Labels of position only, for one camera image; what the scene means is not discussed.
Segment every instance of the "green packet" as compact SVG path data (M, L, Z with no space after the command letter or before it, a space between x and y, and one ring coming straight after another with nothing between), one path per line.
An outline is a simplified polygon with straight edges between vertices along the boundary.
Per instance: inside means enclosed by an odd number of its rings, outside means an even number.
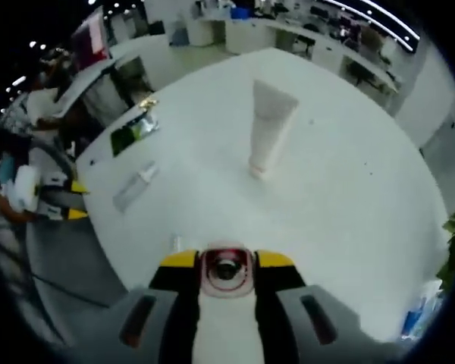
M158 121L150 114L142 114L111 133L111 149L116 157L135 142L158 130Z

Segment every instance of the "office desk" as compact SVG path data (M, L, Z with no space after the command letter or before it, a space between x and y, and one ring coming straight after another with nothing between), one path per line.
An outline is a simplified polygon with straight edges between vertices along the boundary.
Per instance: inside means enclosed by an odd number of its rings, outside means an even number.
M56 102L60 112L52 115L55 118L63 118L71 109L72 105L104 74L108 73L115 65L114 59L100 61L91 67L79 72L67 91Z
M300 101L266 182L248 172L254 77ZM347 82L277 49L204 67L154 97L158 132L113 158L110 134L140 113L132 108L77 161L89 216L124 286L149 283L172 234L185 249L240 241L288 255L366 333L395 338L448 236L435 180L394 120ZM158 175L121 214L112 197L152 160Z
M281 20L262 18L232 20L223 11L215 11L192 21L212 22L220 20L225 21L226 23L226 49L229 52L241 54L275 47L277 31L293 33L298 36L305 36L315 40L312 55L313 63L329 69L335 74L340 74L343 60L347 57L370 70L394 92L397 93L398 91L397 85L388 76L386 70L362 57L358 52L355 52L330 38L330 36L286 24Z
M116 67L140 57L150 86L154 90L167 86L179 77L180 67L165 34L128 40L111 47L110 53L116 60Z

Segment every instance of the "fluorescent light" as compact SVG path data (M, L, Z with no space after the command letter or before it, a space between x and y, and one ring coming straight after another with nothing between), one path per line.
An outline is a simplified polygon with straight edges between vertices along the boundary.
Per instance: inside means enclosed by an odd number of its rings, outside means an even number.
M387 11L386 9L382 8L381 6L379 6L378 4L372 2L371 0L360 0L361 2L365 2L366 4L368 5L371 5L374 9L378 9L382 14L386 15L387 17L390 17L392 20L394 20L396 23L398 23L399 25L401 25L405 30L408 31L409 34L411 34L412 36L414 36L417 40L419 40L419 35L416 34L416 32L411 29L410 27L408 27L401 19L397 18L395 15L393 15L392 13L390 13L389 11Z
M390 36L398 39L401 42L401 44L403 44L403 46L405 46L406 49L408 49L410 52L413 51L413 48L411 48L408 43L406 43L402 38L400 38L395 32L393 32L392 30L388 29L386 26L384 26L381 23L379 23L376 19L372 19L370 16L362 13L361 11L356 10L354 8L351 8L350 6L344 5L344 4L340 3L340 2L336 2L335 0L324 0L324 1L325 2L329 2L331 4L334 4L334 5L337 5L337 6L344 6L346 9L348 9L349 11L352 11L354 14L357 14L357 15L365 18L366 20L370 20L371 22L373 22L373 24L375 24L378 27L380 27L381 29L383 29Z
M12 86L18 86L22 82L24 82L27 78L25 76L18 77L14 82L12 82Z

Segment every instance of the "round white table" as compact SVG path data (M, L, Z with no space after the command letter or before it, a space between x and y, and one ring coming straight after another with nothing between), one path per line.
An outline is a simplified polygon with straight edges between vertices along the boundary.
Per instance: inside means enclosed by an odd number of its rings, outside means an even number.
M248 171L253 78L300 101L270 180ZM267 49L190 74L155 94L161 130L112 157L110 134L77 161L102 248L128 288L170 253L236 240L291 257L376 340L399 333L420 284L444 259L447 217L429 169L378 105L334 74ZM112 197L148 161L158 175L122 214Z

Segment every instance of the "white cabinet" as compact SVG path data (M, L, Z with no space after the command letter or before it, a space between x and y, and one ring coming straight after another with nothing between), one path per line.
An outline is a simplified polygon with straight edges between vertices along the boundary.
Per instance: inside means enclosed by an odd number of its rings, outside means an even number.
M240 55L260 49L275 47L276 31L248 20L226 21L226 49Z
M187 35L191 46L208 46L214 43L214 30L212 22L202 20L188 20Z
M312 62L333 72L340 73L344 54L340 50L340 46L333 47L328 43L317 41L312 50Z

